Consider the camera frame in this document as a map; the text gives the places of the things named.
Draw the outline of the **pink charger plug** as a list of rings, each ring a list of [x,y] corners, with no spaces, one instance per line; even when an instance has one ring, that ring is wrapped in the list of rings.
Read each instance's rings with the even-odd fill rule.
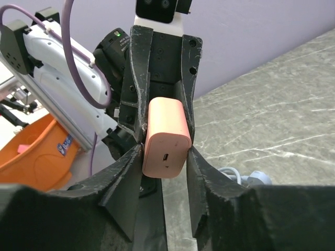
[[[183,104],[166,97],[149,102],[142,172],[150,178],[177,177],[192,146]]]

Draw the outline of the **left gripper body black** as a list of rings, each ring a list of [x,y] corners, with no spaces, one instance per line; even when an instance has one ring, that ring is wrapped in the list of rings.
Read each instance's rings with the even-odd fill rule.
[[[149,99],[174,97],[174,85],[181,80],[181,45],[181,37],[153,33],[149,62]]]

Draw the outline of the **orange plastic bin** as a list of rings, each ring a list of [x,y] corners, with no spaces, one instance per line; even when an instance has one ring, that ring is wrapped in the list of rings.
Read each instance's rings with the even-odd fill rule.
[[[80,145],[52,115],[26,126],[1,149],[1,183],[62,188]]]

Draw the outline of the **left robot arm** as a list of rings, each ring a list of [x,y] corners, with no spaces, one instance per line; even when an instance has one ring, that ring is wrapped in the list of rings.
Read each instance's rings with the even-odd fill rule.
[[[149,103],[156,97],[179,100],[194,135],[201,38],[134,25],[129,33],[114,29],[89,52],[76,41],[65,47],[60,23],[59,13],[46,8],[32,16],[31,26],[1,24],[1,60],[82,148],[93,142],[81,118],[120,153],[145,144]]]

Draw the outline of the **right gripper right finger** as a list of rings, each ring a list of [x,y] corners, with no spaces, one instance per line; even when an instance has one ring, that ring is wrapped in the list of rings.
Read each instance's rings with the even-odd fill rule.
[[[188,152],[192,236],[199,250],[334,250],[333,186],[243,187]]]

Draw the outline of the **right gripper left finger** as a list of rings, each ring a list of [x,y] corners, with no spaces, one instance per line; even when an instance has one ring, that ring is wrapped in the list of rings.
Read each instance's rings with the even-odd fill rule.
[[[68,190],[1,185],[1,250],[127,250],[141,184],[140,145]]]

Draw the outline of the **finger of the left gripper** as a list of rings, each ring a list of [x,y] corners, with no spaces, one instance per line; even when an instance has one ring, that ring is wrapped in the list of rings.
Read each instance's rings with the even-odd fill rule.
[[[144,141],[147,131],[152,36],[151,28],[131,27],[121,91],[118,124],[138,143]]]
[[[187,125],[192,141],[195,135],[193,98],[199,63],[202,57],[203,41],[199,37],[183,35],[181,52],[181,98],[186,115]]]

